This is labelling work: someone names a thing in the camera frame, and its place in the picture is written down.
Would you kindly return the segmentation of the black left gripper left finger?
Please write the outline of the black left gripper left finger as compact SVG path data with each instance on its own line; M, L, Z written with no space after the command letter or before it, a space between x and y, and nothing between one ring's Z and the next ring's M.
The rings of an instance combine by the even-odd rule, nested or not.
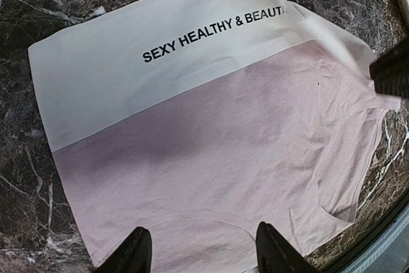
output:
M147 229L137 227L95 272L150 273L151 260L151 234Z

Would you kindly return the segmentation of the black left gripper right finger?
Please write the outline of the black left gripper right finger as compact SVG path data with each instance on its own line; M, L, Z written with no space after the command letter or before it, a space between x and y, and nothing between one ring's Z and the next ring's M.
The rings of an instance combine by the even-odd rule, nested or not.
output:
M266 222L260 222L256 232L256 254L260 273L316 273L316 268Z

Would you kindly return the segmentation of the pink and white underwear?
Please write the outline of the pink and white underwear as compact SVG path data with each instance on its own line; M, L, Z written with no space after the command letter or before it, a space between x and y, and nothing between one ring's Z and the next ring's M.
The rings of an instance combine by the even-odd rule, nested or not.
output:
M287 0L140 0L28 54L95 266L139 226L154 272L249 270L262 221L310 254L354 223L401 104L365 42Z

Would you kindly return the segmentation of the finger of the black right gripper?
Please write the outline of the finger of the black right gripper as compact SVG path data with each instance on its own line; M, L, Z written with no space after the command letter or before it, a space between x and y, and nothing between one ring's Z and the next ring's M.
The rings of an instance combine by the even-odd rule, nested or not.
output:
M408 97L408 39L370 64L370 77L375 92L395 97Z

